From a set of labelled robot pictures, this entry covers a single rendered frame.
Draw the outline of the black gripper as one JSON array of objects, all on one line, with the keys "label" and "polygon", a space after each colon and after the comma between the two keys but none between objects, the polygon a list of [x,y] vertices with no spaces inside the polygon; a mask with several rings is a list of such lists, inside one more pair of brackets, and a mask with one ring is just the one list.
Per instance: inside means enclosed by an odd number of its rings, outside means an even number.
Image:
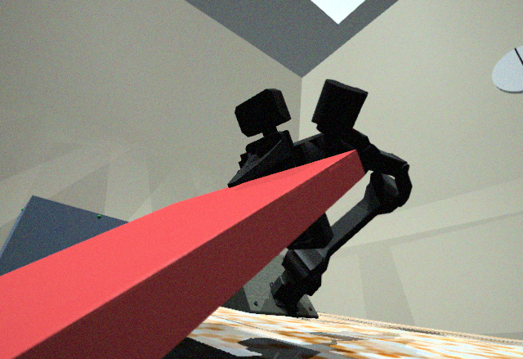
[{"label": "black gripper", "polygon": [[[282,92],[267,88],[235,107],[241,132],[247,137],[263,138],[246,145],[248,160],[228,182],[233,187],[247,182],[267,169],[270,175],[313,163],[330,156],[320,137],[293,142],[288,130],[276,126],[291,119]],[[332,228],[324,213],[286,249],[324,249],[333,238]]]}]

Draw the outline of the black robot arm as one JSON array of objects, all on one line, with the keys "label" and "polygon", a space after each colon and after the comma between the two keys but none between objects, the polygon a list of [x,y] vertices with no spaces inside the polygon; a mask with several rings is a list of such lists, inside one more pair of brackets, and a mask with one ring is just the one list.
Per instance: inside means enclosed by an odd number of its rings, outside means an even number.
[{"label": "black robot arm", "polygon": [[[320,137],[330,156],[357,150],[370,182],[364,198],[331,226],[333,238],[324,249],[289,249],[282,266],[285,271],[270,283],[278,307],[298,311],[304,294],[312,296],[321,286],[329,259],[352,236],[379,214],[403,206],[412,189],[409,164],[400,157],[379,150],[368,136],[353,128],[368,92],[338,81],[325,79],[311,122],[317,123]],[[389,176],[393,176],[395,180]]]}]

